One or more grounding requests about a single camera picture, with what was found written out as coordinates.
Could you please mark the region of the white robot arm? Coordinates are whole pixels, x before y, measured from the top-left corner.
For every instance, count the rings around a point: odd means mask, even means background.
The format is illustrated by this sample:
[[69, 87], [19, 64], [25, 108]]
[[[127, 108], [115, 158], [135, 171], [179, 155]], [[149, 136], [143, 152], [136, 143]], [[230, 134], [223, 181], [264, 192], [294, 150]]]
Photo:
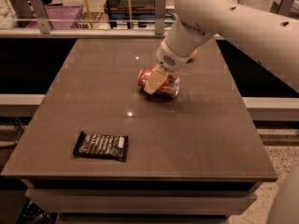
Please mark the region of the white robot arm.
[[237, 0], [175, 0], [177, 18], [156, 52], [144, 91], [153, 94], [214, 35], [220, 35], [299, 91], [299, 20]]

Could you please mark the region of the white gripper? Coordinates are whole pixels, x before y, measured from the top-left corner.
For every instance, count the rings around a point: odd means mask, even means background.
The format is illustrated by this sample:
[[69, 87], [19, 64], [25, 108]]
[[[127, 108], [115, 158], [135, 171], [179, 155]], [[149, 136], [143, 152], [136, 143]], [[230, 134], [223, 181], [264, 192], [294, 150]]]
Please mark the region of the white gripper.
[[167, 80], [168, 72], [177, 72], [191, 57], [192, 47], [164, 39], [157, 49], [157, 65], [153, 67], [144, 91], [155, 93]]

